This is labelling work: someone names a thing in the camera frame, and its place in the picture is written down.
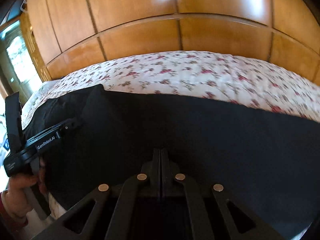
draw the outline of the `round silver screw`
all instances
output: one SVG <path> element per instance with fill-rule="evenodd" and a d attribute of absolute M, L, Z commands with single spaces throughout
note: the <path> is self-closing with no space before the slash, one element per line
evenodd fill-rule
<path fill-rule="evenodd" d="M 214 184 L 213 185 L 213 189 L 215 191 L 222 191 L 223 190 L 223 186 L 221 184 Z"/>
<path fill-rule="evenodd" d="M 140 174 L 138 174 L 137 179 L 138 179 L 138 180 L 146 180 L 147 177 L 148 177 L 148 176 L 147 176 L 146 174 L 140 173 Z"/>
<path fill-rule="evenodd" d="M 175 178 L 176 178 L 177 180 L 184 180 L 184 179 L 186 178 L 186 176 L 185 176 L 184 174 L 182 174 L 182 173 L 178 173 L 178 174 L 175 176 Z"/>
<path fill-rule="evenodd" d="M 98 187 L 98 190 L 99 191 L 107 191 L 109 189 L 109 185 L 108 184 L 101 184 L 99 187 Z"/>

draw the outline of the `red sleeve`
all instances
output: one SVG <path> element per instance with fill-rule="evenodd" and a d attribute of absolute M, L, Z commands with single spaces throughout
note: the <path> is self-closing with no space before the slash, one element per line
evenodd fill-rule
<path fill-rule="evenodd" d="M 26 222 L 24 222 L 23 224 L 14 221 L 9 216 L 9 214 L 5 211 L 1 197 L 0 197 L 0 214 L 1 214 L 2 218 L 4 219 L 7 227 L 13 232 L 25 227 L 28 224 L 27 219 L 26 219 Z"/>

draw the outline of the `wrist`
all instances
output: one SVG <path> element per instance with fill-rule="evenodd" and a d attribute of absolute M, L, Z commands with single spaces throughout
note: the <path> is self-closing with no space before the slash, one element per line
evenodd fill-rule
<path fill-rule="evenodd" d="M 1 200 L 2 204 L 4 206 L 5 211 L 7 214 L 16 222 L 18 223 L 24 223 L 26 221 L 26 216 L 25 214 L 18 214 L 14 211 L 14 208 L 12 207 L 12 201 L 10 200 L 10 197 L 8 198 L 7 196 L 10 196 L 7 190 L 2 192 L 1 194 Z"/>

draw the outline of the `flower pattern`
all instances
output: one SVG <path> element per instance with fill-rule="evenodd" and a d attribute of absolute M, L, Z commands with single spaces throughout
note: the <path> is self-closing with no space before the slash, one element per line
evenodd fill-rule
<path fill-rule="evenodd" d="M 114 59 L 70 73 L 25 105 L 23 128 L 47 99 L 97 84 L 112 91 L 215 99 L 320 122 L 320 87 L 291 71 L 253 58 L 171 51 Z"/>

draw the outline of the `black cloth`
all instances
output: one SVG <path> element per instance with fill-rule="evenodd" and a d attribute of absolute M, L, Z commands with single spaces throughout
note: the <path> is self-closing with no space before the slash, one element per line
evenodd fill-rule
<path fill-rule="evenodd" d="M 320 124 L 204 98 L 104 91 L 102 85 L 49 99 L 27 138 L 64 119 L 83 126 L 45 154 L 46 184 L 70 208 L 100 183 L 139 173 L 166 147 L 183 173 L 217 181 L 289 239 L 320 209 Z"/>

